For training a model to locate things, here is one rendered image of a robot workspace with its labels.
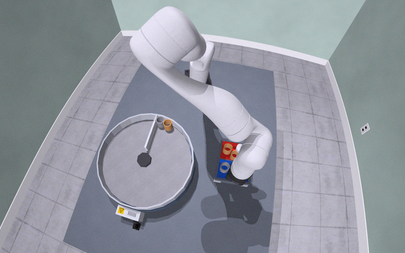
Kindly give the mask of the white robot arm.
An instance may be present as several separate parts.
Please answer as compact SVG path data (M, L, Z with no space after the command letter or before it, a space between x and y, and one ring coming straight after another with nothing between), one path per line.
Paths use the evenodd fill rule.
M271 132L232 93L206 84L215 44L198 33L185 13L171 6L160 9L133 35L130 48L149 71L201 110L229 140L244 140L234 161L239 173L263 168L273 142ZM189 77L175 68L180 60L190 62Z

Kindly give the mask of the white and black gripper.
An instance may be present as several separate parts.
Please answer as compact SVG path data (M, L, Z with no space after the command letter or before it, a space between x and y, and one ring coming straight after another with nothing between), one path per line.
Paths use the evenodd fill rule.
M241 146L242 146L242 144L237 145L237 147L236 147L237 153L240 151ZM232 161L232 163L230 165L230 168L229 168L225 178L228 181L231 181L231 182L233 182L235 184L238 184L238 185L242 186L246 182L246 180L249 179L253 175L254 172L252 174L248 174L248 175L243 175L243 174L239 173L235 169L234 161L235 161L235 159Z

